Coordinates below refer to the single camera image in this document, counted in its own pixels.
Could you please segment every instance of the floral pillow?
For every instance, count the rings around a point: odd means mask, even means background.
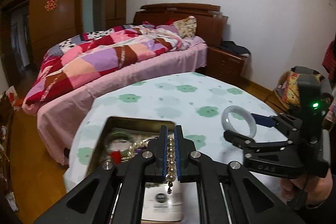
[[[181,19],[173,22],[178,30],[178,35],[181,38],[193,38],[196,34],[197,22],[194,16],[188,16],[185,19]]]
[[[282,99],[288,103],[293,104],[296,106],[300,105],[300,96],[299,96],[299,89],[297,86],[297,78],[300,74],[290,71],[287,76],[287,84],[285,90],[283,91]],[[316,79],[320,82],[321,74],[314,75]]]

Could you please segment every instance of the table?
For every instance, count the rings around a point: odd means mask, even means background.
[[[238,105],[251,113],[276,115],[265,103],[247,92],[227,83],[196,72],[154,78],[95,99],[73,139],[69,154],[69,169],[64,174],[67,191],[85,177],[90,155],[109,116],[170,120],[182,126],[184,137],[193,140],[198,151],[213,160],[242,162],[243,151],[223,138],[221,113],[230,105]],[[241,116],[231,113],[230,122],[241,134],[249,127]],[[285,141],[275,128],[257,125],[256,142]],[[253,173],[279,196],[278,178]],[[196,184],[182,184],[184,194],[184,223],[199,223]]]

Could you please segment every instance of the nightstand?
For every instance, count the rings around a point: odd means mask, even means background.
[[[247,59],[247,57],[208,46],[205,74],[228,84],[239,86],[242,81],[241,73]]]

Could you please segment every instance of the pink bed sheet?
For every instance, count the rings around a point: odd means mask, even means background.
[[[178,52],[168,52],[105,75],[43,105],[37,112],[37,130],[49,154],[68,164],[64,149],[71,148],[74,135],[95,98],[139,81],[195,71],[206,66],[204,43]]]

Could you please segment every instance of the green bangle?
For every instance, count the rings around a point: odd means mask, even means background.
[[[108,133],[104,139],[104,146],[105,150],[108,154],[111,152],[115,152],[116,150],[111,150],[109,148],[109,145],[114,140],[127,140],[131,143],[134,143],[134,139],[131,134],[128,134],[124,131],[113,131],[111,133]],[[127,157],[128,148],[124,151],[120,151],[122,157]]]

